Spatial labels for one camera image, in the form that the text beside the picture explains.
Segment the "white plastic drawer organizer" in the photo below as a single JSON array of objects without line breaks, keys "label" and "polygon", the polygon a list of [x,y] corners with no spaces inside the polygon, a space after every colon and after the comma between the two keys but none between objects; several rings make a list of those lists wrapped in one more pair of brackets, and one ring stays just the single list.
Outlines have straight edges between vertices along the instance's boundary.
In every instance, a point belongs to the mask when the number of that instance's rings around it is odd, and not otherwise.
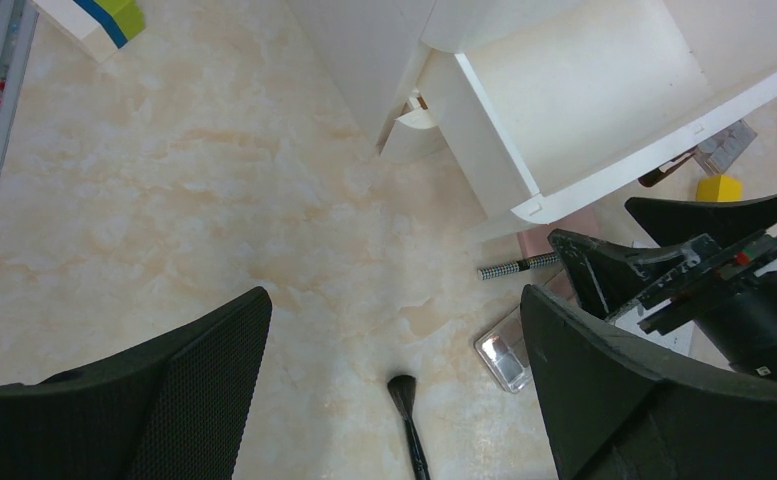
[{"label": "white plastic drawer organizer", "polygon": [[294,1],[386,159],[448,147],[487,236],[555,222],[777,97],[777,1]]}]

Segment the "brown eyeshadow palette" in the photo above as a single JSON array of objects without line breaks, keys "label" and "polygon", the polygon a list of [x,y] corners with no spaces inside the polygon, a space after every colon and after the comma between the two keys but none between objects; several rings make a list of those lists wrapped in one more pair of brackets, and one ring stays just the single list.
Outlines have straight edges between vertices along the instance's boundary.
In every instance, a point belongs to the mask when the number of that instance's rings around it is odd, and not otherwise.
[{"label": "brown eyeshadow palette", "polygon": [[481,335],[474,348],[504,391],[517,394],[533,381],[519,307]]}]

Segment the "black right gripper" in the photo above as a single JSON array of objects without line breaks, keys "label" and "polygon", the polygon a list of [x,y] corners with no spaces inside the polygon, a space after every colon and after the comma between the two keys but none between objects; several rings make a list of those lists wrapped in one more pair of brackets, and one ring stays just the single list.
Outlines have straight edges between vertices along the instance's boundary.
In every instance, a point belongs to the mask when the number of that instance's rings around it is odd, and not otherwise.
[{"label": "black right gripper", "polygon": [[[548,235],[580,308],[603,320],[672,270],[690,270],[775,225],[777,194],[723,203],[632,197],[625,209],[661,247],[626,247],[563,229]],[[693,322],[733,371],[777,381],[777,236],[731,252],[703,286],[688,284],[639,327],[665,335]]]}]

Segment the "pink compact case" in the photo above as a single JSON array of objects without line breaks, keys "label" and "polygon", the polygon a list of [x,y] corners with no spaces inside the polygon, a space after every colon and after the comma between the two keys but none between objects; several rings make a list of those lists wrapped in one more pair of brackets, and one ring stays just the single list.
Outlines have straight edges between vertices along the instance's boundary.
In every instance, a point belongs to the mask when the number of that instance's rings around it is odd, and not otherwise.
[{"label": "pink compact case", "polygon": [[599,225],[592,206],[582,208],[551,224],[544,224],[517,234],[521,253],[524,258],[553,251],[548,236],[556,229],[572,231],[583,235],[598,237]]}]

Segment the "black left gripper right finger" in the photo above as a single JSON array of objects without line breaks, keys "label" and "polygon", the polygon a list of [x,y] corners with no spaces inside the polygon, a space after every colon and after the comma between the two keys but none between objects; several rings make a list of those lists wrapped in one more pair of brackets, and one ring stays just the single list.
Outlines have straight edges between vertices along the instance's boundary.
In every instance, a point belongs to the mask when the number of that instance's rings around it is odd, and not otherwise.
[{"label": "black left gripper right finger", "polygon": [[528,285],[523,335],[561,479],[777,479],[777,382],[677,354]]}]

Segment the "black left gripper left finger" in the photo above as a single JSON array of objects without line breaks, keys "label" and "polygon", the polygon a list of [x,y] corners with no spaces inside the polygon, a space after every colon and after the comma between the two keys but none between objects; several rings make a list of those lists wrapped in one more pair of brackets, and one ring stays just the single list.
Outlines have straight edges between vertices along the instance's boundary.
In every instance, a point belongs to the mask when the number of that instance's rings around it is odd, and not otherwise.
[{"label": "black left gripper left finger", "polygon": [[256,287],[110,357],[0,386],[0,479],[228,479],[272,315]]}]

